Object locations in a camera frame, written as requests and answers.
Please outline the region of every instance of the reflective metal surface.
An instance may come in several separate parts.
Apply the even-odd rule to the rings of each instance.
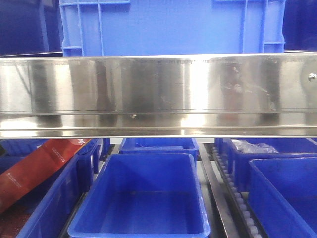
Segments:
[[[0,137],[317,136],[316,53],[1,58]]]

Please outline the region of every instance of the screw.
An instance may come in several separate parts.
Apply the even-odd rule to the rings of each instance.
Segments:
[[[312,82],[313,80],[315,80],[317,78],[317,75],[315,74],[315,73],[310,73],[309,75],[308,75],[308,80],[310,81],[310,82]]]

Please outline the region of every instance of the red packaging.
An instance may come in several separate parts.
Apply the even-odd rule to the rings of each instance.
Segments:
[[[59,170],[90,139],[52,139],[0,175],[0,214]]]

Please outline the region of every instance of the empty blue bin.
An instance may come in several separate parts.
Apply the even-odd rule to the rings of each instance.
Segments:
[[[64,56],[283,52],[285,0],[59,0]]]
[[[86,155],[76,154],[62,169],[17,202],[31,214],[17,238],[58,237],[78,199],[92,184],[91,156],[96,149],[97,146],[93,147]],[[0,173],[23,158],[0,157]]]
[[[252,160],[249,205],[270,238],[317,237],[317,158]]]
[[[198,150],[194,138],[126,138],[119,147],[122,154],[187,153],[194,157],[195,163]]]
[[[110,156],[68,233],[72,238],[208,236],[192,155]]]

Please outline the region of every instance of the blue plastic crate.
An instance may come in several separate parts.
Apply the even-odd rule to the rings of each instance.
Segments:
[[[296,158],[317,156],[317,145],[305,138],[238,138],[251,144],[266,143],[279,153],[247,154],[241,153],[232,139],[224,139],[227,143],[228,172],[233,174],[233,181],[239,192],[246,192],[250,185],[251,159]]]
[[[286,49],[317,50],[317,20],[315,0],[287,0],[283,34]]]
[[[0,1],[0,32],[0,55],[60,51],[58,1]]]
[[[79,208],[72,238],[204,238],[210,232],[189,154],[117,154]]]
[[[0,145],[5,150],[6,155],[28,155],[40,147],[46,139],[16,139],[1,140]]]
[[[76,154],[62,169],[17,202],[31,214],[17,238],[58,237],[78,199],[92,184],[91,155],[95,150],[97,146],[86,155]],[[0,157],[0,173],[21,159],[23,157]]]
[[[122,154],[187,153],[194,157],[195,163],[198,150],[194,138],[126,138],[119,147]]]
[[[285,0],[59,0],[64,56],[283,52]]]
[[[99,158],[101,155],[108,152],[108,145],[103,145],[103,142],[109,139],[92,139],[87,145],[85,145],[78,154],[85,155],[90,153],[94,149],[95,155],[93,156],[93,170],[94,173],[98,173]],[[0,141],[0,145],[4,148],[6,155],[11,156],[26,156],[44,144],[46,139],[10,139]]]
[[[317,237],[317,158],[252,160],[249,205],[270,238]]]

